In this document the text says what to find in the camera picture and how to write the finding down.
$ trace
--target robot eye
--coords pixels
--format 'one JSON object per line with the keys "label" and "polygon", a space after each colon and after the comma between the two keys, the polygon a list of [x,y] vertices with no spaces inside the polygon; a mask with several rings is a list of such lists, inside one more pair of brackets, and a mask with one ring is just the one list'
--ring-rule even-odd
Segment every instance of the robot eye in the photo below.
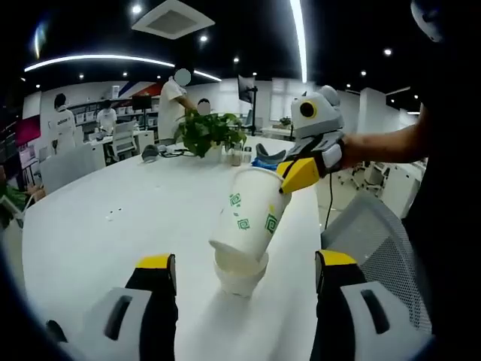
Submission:
{"label": "robot eye", "polygon": [[304,102],[301,104],[301,114],[310,119],[316,116],[316,106],[312,102]]}

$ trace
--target green pattern on cup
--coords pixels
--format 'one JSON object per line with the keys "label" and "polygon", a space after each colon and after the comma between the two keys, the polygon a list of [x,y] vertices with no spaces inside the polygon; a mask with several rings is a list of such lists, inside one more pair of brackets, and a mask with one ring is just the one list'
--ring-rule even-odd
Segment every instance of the green pattern on cup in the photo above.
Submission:
{"label": "green pattern on cup", "polygon": [[265,221],[265,228],[271,234],[274,234],[274,231],[276,230],[276,227],[277,227],[277,218],[272,214],[268,214],[268,218]]}
{"label": "green pattern on cup", "polygon": [[238,220],[237,226],[239,227],[239,229],[242,229],[245,231],[246,229],[250,228],[249,220],[247,218],[245,220]]}
{"label": "green pattern on cup", "polygon": [[232,207],[234,207],[234,206],[240,207],[241,206],[241,195],[240,195],[240,193],[231,194],[229,196],[229,198],[231,199],[231,206]]}

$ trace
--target stacked cups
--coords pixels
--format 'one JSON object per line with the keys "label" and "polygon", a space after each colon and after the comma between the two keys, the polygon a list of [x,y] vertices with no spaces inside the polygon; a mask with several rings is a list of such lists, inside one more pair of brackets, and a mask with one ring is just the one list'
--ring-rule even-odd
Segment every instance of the stacked cups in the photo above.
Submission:
{"label": "stacked cups", "polygon": [[264,277],[265,252],[290,194],[280,194],[281,176],[263,168],[240,170],[209,240],[215,248],[214,268],[224,291],[251,296]]}

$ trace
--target ceiling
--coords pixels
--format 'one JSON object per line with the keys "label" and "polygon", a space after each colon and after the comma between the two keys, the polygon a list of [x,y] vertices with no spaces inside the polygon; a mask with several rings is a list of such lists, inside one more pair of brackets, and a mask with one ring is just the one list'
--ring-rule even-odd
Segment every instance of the ceiling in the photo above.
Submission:
{"label": "ceiling", "polygon": [[[83,60],[49,65],[23,73],[27,65],[59,56],[88,53],[115,53],[158,59],[186,68],[196,68],[216,77],[250,76],[258,80],[272,77],[301,79],[301,66],[295,24],[289,0],[184,0],[186,4],[211,18],[216,24],[177,40],[131,29],[132,24],[163,1],[138,2],[83,1],[62,3],[37,2],[8,5],[12,14],[2,24],[2,33],[11,34],[8,47],[10,62],[2,82],[4,104],[22,104],[23,96],[36,91],[81,81],[129,80],[157,81],[166,78],[170,68],[128,61]],[[135,16],[132,5],[142,12]],[[430,43],[417,29],[410,1],[301,0],[307,44],[307,77],[319,85],[360,91],[369,86],[390,93],[409,86],[416,58],[430,50]],[[45,43],[40,59],[32,46],[35,29],[43,24]],[[199,37],[208,41],[201,43]],[[383,54],[385,48],[392,55]],[[233,58],[238,56],[236,65]],[[362,77],[360,71],[367,75]],[[84,74],[80,80],[79,73]],[[210,80],[193,77],[195,83]],[[419,109],[414,94],[399,93],[388,104],[408,110]]]}

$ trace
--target air vent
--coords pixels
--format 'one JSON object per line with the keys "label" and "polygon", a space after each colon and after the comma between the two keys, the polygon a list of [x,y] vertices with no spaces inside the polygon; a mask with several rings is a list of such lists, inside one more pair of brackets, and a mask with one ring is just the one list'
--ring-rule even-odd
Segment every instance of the air vent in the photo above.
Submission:
{"label": "air vent", "polygon": [[167,0],[140,18],[132,29],[167,39],[178,39],[214,23],[196,9],[178,0]]}

